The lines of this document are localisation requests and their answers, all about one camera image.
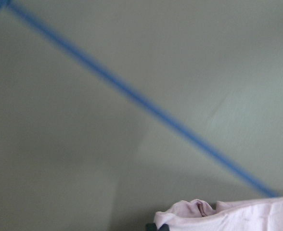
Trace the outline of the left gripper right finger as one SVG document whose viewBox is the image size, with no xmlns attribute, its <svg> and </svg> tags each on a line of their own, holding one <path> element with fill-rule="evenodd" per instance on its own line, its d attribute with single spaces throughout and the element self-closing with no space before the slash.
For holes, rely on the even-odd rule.
<svg viewBox="0 0 283 231">
<path fill-rule="evenodd" d="M 168 231 L 168 224 L 163 224 L 161 226 L 161 231 Z"/>
</svg>

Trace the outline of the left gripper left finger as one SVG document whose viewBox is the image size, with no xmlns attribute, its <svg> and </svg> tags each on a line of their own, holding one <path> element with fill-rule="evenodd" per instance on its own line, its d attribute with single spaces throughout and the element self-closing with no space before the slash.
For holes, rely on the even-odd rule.
<svg viewBox="0 0 283 231">
<path fill-rule="evenodd" d="M 145 225 L 145 230 L 146 231 L 158 231 L 158 228 L 155 223 L 147 223 Z"/>
</svg>

